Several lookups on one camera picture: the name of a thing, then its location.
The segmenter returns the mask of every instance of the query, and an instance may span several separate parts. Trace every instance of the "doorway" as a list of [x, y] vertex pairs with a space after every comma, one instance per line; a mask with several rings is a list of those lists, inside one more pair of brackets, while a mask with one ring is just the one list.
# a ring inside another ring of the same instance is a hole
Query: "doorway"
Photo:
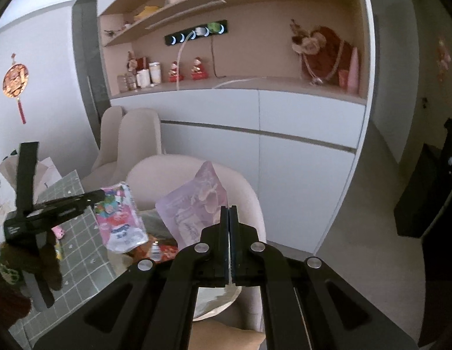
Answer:
[[419, 86], [411, 130], [400, 161], [400, 173], [405, 180], [414, 171], [424, 143], [443, 147], [446, 138], [443, 125], [452, 118], [452, 19], [440, 0], [412, 2], [419, 36]]

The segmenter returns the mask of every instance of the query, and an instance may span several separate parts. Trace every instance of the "cabinet door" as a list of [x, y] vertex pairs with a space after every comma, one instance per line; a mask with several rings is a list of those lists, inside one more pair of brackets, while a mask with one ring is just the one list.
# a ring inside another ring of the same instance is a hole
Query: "cabinet door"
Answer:
[[267, 240], [314, 252], [330, 224], [354, 154], [260, 137], [260, 187]]
[[259, 135], [206, 127], [161, 124], [168, 154], [190, 155], [223, 164], [242, 174], [258, 192]]
[[357, 148], [366, 107], [300, 93], [260, 91], [260, 130]]
[[126, 110], [151, 108], [161, 120], [259, 129], [258, 91], [184, 90], [111, 100]]

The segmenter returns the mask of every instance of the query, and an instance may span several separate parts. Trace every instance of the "pink snack package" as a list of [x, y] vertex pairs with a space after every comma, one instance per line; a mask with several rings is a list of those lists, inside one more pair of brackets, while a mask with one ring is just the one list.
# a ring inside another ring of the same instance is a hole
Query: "pink snack package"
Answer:
[[115, 253], [124, 253], [148, 242], [143, 221], [126, 183], [101, 188], [106, 197], [95, 204], [94, 212], [103, 244]]
[[202, 164], [193, 180], [155, 204], [179, 250], [198, 242], [203, 228], [220, 222], [222, 205], [227, 206], [226, 190], [209, 161]]

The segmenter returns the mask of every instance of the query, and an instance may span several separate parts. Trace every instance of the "table surface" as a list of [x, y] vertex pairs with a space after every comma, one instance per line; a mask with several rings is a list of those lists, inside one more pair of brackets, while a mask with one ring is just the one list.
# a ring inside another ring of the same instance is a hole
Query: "table surface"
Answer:
[[[38, 202], [83, 192], [78, 174], [73, 171], [43, 192]], [[38, 313], [33, 307], [27, 317], [10, 329], [10, 333], [24, 350], [31, 350], [42, 335], [116, 278], [90, 208], [61, 227], [66, 231], [60, 240], [63, 253], [60, 262], [62, 289], [53, 291], [55, 303], [50, 309]]]

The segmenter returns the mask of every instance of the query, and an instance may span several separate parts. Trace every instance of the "silver screw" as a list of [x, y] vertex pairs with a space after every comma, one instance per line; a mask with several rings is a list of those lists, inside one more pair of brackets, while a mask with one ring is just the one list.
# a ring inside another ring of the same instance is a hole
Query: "silver screw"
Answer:
[[139, 268], [140, 271], [148, 271], [151, 270], [151, 268], [153, 267], [153, 262], [150, 261], [149, 259], [144, 259], [139, 261], [137, 267]]
[[252, 251], [261, 252], [265, 250], [265, 245], [262, 242], [254, 242], [250, 245]]
[[322, 261], [318, 258], [312, 257], [307, 259], [307, 265], [311, 268], [321, 268]]
[[210, 247], [207, 244], [199, 243], [195, 245], [194, 249], [196, 252], [207, 252]]

